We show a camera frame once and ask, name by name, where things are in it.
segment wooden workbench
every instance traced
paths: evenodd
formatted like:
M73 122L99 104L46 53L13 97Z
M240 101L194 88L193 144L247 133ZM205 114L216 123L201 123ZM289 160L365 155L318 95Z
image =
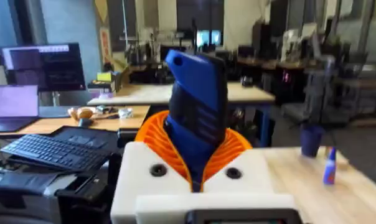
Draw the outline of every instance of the wooden workbench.
M133 118L127 119L98 119L90 126L93 129L105 129L117 131L119 128L139 129L143 124L149 106L128 106L133 109ZM40 119L25 128L13 133L0 133L0 138L4 136L22 136L25 134L50 134L62 126L78 126L78 122L72 118L46 118Z
M166 105L172 85L125 85L112 98L95 98L88 105ZM240 83L228 84L228 100L232 103L273 103L273 95L256 87L245 88Z
M257 58L237 58L238 63L242 63L249 66L261 66L265 70L275 70L277 67L284 69L305 69L314 68L316 66L316 61L311 60L308 63L303 61L298 62L280 62L278 60L260 60Z
M322 152L317 159L301 156L300 148L264 149L262 154L275 191L294 196L305 223L376 223L376 184L352 166L338 168L335 185L327 186Z

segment metal stand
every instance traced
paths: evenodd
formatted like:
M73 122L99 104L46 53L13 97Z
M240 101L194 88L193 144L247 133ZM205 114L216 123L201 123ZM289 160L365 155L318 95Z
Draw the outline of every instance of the metal stand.
M52 106L56 107L59 106L59 92L53 91L52 92Z
M287 103L282 113L298 123L347 124L350 116L344 111L329 106L332 96L331 80L335 72L333 63L326 62L324 70L309 72L304 103Z

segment printer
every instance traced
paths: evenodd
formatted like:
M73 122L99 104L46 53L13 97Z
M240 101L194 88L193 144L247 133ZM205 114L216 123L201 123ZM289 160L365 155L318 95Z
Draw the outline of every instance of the printer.
M100 223L113 191L106 170L54 172L0 161L0 223Z

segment black keyboard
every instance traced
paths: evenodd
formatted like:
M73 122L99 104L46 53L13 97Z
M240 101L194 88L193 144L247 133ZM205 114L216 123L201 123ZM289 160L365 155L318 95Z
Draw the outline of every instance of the black keyboard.
M25 135L0 151L67 170L97 169L110 154L95 147L37 134Z

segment computer monitor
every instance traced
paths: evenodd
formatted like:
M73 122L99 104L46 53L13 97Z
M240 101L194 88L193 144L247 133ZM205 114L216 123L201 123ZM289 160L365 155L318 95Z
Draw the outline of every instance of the computer monitor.
M10 85L38 85L39 91L85 90L78 44L1 49Z
M38 115L37 85L0 85L0 118L37 117Z
M201 47L204 44L210 44L210 31L199 30L196 34L196 46ZM212 30L212 44L219 46L222 44L221 30Z

